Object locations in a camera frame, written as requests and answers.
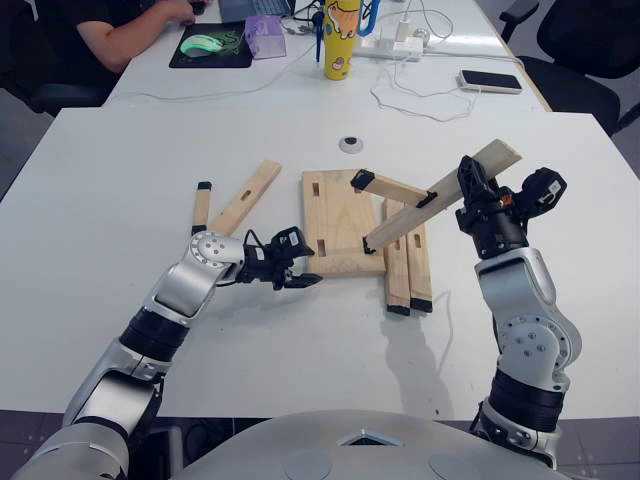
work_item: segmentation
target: person's hand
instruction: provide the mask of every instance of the person's hand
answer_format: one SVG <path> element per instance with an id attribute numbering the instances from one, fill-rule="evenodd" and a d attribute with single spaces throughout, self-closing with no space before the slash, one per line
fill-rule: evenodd
<path id="1" fill-rule="evenodd" d="M 193 7 L 187 0 L 162 0 L 166 4 L 169 21 L 191 25 L 196 21 Z"/>

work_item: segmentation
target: desk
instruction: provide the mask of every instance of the desk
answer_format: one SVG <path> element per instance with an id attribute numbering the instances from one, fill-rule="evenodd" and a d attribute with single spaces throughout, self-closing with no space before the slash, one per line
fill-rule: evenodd
<path id="1" fill-rule="evenodd" d="M 343 119 L 343 128 L 334 121 Z M 385 135 L 390 119 L 393 138 Z M 238 132 L 251 141 L 237 141 Z M 344 135 L 364 149 L 338 149 Z M 64 110 L 0 208 L 0 409 L 63 411 L 188 240 L 198 181 L 217 213 L 265 158 L 282 163 L 238 229 L 269 238 L 302 225 L 301 172 L 367 167 L 424 185 L 499 137 L 524 159 L 500 175 L 519 189 L 536 168 L 569 186 L 529 224 L 580 329 L 563 418 L 637 416 L 638 181 L 588 115 L 539 113 L 436 125 L 372 111 L 148 106 Z M 359 408 L 469 419 L 497 350 L 454 207 L 429 222 L 434 312 L 384 311 L 382 278 L 327 279 L 305 291 L 221 289 L 175 357 L 161 415 L 271 417 Z"/>
<path id="2" fill-rule="evenodd" d="M 454 21 L 455 30 L 445 42 L 434 38 L 433 49 L 456 53 L 507 55 L 507 51 L 478 5 L 473 0 L 425 0 L 427 8 L 445 12 Z M 406 3 L 383 0 L 379 17 L 388 12 L 403 11 Z M 412 9 L 417 9 L 414 2 Z M 399 16 L 382 20 L 386 35 L 395 32 Z M 414 27 L 424 26 L 421 13 L 412 13 Z M 432 25 L 440 32 L 447 26 L 437 16 L 431 18 Z M 217 2 L 209 6 L 198 17 L 198 22 L 220 22 Z M 287 57 L 254 61 L 250 69 L 169 69 L 169 61 L 182 36 L 183 28 L 170 25 L 157 41 L 144 53 L 134 58 L 113 90 L 107 105 L 155 103 L 145 97 L 131 97 L 131 92 L 144 92 L 163 97 L 203 95 L 207 93 L 246 90 L 266 84 L 286 65 L 291 63 L 309 46 L 314 44 L 313 36 L 286 35 Z M 259 94 L 233 96 L 207 102 L 210 107 L 281 107 L 317 108 L 326 105 L 348 106 L 353 109 L 377 109 L 376 102 L 369 93 L 382 66 L 392 68 L 389 60 L 374 60 L 354 57 L 350 76 L 343 82 L 327 80 L 323 74 L 323 57 L 316 63 L 315 49 L 291 67 L 275 84 Z M 516 75 L 524 88 L 520 95 L 484 94 L 476 104 L 475 112 L 492 111 L 542 111 L 536 92 L 517 65 L 502 60 L 474 58 L 425 57 L 418 63 L 405 64 L 400 75 L 408 87 L 422 93 L 446 91 L 456 86 L 455 77 L 462 68 L 488 70 Z M 455 97 L 435 97 L 418 100 L 399 94 L 390 88 L 380 91 L 387 103 L 405 108 L 418 109 L 442 117 L 464 111 L 466 105 Z M 472 98 L 475 93 L 460 93 Z"/>

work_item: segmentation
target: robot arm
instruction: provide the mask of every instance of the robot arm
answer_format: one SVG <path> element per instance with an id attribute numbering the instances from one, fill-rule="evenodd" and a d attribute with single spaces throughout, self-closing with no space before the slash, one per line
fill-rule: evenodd
<path id="1" fill-rule="evenodd" d="M 556 467 L 557 427 L 569 378 L 564 369 L 582 349 L 580 334 L 556 306 L 540 252 L 529 247 L 529 218 L 552 209 L 566 189 L 556 172 L 540 169 L 514 194 L 487 181 L 482 166 L 463 158 L 458 180 L 460 229 L 473 237 L 482 261 L 475 270 L 493 313 L 500 356 L 491 393 L 472 433 Z"/>
<path id="2" fill-rule="evenodd" d="M 248 234 L 244 242 L 213 232 L 191 238 L 182 259 L 162 275 L 73 396 L 63 428 L 16 480 L 125 478 L 129 446 L 145 434 L 160 408 L 173 355 L 216 287 L 258 279 L 280 290 L 321 280 L 291 271 L 295 258 L 314 253 L 298 228 L 283 230 L 267 245 L 253 235 L 258 245 L 247 243 Z"/>

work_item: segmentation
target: mouse pad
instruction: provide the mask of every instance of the mouse pad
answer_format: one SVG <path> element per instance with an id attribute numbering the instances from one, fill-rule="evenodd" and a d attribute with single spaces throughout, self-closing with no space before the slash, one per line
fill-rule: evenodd
<path id="1" fill-rule="evenodd" d="M 249 45 L 245 41 L 244 22 L 235 23 L 196 23 L 189 25 L 178 43 L 173 54 L 169 68 L 248 68 L 251 66 L 253 56 Z M 223 45 L 234 45 L 242 39 L 238 47 L 233 50 L 225 50 L 212 53 L 204 57 L 187 57 L 180 51 L 182 42 L 191 35 L 209 35 L 220 40 Z"/>

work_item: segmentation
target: black shirt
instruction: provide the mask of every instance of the black shirt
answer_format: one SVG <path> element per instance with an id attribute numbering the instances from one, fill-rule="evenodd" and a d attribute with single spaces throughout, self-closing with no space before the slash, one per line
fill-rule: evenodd
<path id="1" fill-rule="evenodd" d="M 106 69 L 78 33 L 83 22 L 105 22 L 119 27 L 143 12 L 141 0 L 38 0 L 38 16 L 65 66 L 61 83 L 112 88 L 119 75 Z"/>

